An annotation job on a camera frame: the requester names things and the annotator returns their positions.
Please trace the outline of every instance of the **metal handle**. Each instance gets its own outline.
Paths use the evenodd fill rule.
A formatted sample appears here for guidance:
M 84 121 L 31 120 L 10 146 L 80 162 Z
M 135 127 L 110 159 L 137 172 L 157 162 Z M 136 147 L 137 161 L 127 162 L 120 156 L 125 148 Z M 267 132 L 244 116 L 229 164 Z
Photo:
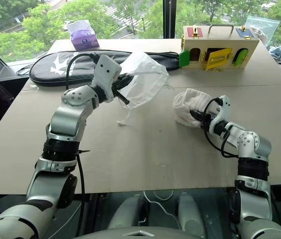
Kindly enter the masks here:
M 230 27 L 231 27 L 231 32 L 230 32 L 230 34 L 232 34 L 233 29 L 234 29 L 234 25 L 232 25 L 232 24 L 212 24 L 212 25 L 209 27 L 208 34 L 210 33 L 211 28 L 212 28 L 213 26 L 230 26 Z

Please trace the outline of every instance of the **blue cloth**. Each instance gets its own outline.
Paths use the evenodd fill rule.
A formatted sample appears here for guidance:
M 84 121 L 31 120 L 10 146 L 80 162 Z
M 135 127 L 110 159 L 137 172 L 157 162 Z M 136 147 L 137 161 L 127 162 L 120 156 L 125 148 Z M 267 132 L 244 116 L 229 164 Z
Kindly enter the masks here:
M 273 56 L 277 59 L 281 59 L 281 46 L 278 46 L 278 47 L 271 46 L 269 49 L 269 53 L 271 56 Z

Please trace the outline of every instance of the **blue panel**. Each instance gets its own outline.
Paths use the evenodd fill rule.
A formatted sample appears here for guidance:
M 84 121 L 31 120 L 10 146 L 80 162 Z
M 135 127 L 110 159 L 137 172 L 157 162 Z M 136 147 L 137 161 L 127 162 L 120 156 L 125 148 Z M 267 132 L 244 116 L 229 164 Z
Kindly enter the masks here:
M 241 29 L 237 28 L 236 30 L 237 30 L 240 37 L 244 37 L 244 36 L 254 37 L 249 29 L 246 29 L 245 31 L 242 31 Z

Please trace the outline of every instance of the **beige tabletop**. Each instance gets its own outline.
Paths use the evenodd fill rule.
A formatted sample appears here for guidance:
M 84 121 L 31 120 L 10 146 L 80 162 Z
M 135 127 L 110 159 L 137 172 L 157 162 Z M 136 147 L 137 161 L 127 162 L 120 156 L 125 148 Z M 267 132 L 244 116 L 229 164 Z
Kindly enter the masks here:
M 147 52 L 180 50 L 179 39 L 99 40 L 102 49 Z M 49 53 L 73 50 L 68 40 Z M 259 44 L 244 70 L 170 72 L 173 89 L 163 88 L 128 121 L 117 99 L 103 103 L 87 120 L 81 149 L 86 192 L 227 187 L 234 185 L 237 160 L 223 158 L 199 128 L 175 122 L 174 96 L 191 87 L 231 98 L 231 120 L 272 143 L 269 181 L 281 184 L 281 70 Z M 36 86 L 29 80 L 0 122 L 0 194 L 25 194 L 42 153 L 45 126 L 65 87 Z

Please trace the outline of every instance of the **white cord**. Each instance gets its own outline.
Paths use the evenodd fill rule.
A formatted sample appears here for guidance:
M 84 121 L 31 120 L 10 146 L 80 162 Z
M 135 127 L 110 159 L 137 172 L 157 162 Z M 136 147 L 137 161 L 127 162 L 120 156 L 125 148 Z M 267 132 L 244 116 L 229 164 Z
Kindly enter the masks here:
M 161 209 L 164 211 L 165 214 L 167 214 L 167 215 L 169 215 L 170 217 L 172 217 L 173 219 L 175 219 L 175 221 L 177 222 L 178 228 L 181 230 L 181 226 L 180 226 L 180 224 L 179 224 L 179 222 L 178 222 L 178 219 L 177 219 L 174 215 L 172 215 L 172 214 L 170 214 L 170 213 L 167 213 L 166 209 L 165 209 L 160 203 L 155 202 L 155 201 L 150 201 L 149 198 L 147 197 L 145 191 L 143 191 L 143 193 L 144 193 L 144 196 L 145 196 L 145 198 L 147 199 L 147 201 L 148 201 L 149 203 L 158 204 L 159 207 L 161 207 Z
M 174 195 L 174 190 L 172 190 L 170 196 L 168 196 L 168 197 L 166 197 L 166 198 L 161 198 L 161 197 L 159 197 L 159 196 L 157 195 L 156 191 L 154 191 L 154 194 L 155 194 L 156 198 L 158 198 L 159 200 L 161 200 L 161 201 L 167 201 L 167 200 L 169 200 L 169 199 Z
M 51 235 L 48 239 L 51 239 L 53 236 L 55 236 L 63 227 L 66 226 L 67 223 L 69 223 L 69 221 L 73 218 L 73 216 L 76 214 L 76 212 L 79 210 L 79 208 L 81 207 L 81 203 L 80 205 L 76 208 L 76 210 L 74 211 L 74 213 L 70 216 L 70 218 L 56 231 L 53 233 L 53 235 Z

